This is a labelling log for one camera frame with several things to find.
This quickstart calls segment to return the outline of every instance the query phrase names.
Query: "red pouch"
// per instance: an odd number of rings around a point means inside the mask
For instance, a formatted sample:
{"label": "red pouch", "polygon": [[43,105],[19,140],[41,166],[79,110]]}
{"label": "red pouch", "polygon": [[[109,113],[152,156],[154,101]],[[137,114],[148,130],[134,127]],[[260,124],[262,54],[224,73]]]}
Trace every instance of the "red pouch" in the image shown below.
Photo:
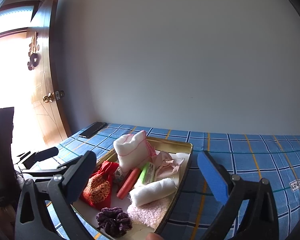
{"label": "red pouch", "polygon": [[118,167],[118,163],[104,161],[100,170],[91,175],[80,199],[99,210],[104,207],[109,208],[111,205],[113,173]]}

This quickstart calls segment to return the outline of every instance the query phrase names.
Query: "brass door handle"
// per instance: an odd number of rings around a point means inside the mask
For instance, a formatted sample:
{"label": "brass door handle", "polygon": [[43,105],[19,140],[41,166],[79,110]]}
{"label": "brass door handle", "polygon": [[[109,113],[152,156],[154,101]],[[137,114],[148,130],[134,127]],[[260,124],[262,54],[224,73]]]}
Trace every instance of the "brass door handle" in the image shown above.
{"label": "brass door handle", "polygon": [[48,95],[45,95],[43,98],[44,103],[52,103],[53,102],[53,95],[49,93]]}

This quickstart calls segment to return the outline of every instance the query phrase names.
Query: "finger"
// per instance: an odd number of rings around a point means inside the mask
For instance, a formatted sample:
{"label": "finger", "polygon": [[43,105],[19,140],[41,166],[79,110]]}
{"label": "finger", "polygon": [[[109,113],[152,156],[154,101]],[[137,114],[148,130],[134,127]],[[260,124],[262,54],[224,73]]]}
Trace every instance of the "finger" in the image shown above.
{"label": "finger", "polygon": [[164,240],[164,239],[155,233],[149,233],[146,237],[146,240]]}

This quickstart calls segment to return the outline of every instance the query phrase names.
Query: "wall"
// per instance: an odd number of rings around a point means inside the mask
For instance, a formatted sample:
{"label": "wall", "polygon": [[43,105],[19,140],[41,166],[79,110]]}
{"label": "wall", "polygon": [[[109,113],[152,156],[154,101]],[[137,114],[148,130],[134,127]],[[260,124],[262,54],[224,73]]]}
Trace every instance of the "wall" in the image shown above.
{"label": "wall", "polygon": [[72,131],[93,121],[300,134],[300,17],[288,0],[59,0]]}

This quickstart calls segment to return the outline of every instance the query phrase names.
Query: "soap wrapper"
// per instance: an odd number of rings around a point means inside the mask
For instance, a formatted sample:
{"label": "soap wrapper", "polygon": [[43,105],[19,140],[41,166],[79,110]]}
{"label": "soap wrapper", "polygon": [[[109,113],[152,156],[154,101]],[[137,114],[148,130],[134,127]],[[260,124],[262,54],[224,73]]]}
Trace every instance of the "soap wrapper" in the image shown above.
{"label": "soap wrapper", "polygon": [[151,162],[147,162],[142,168],[142,172],[134,185],[134,188],[145,186],[154,181],[155,166]]}

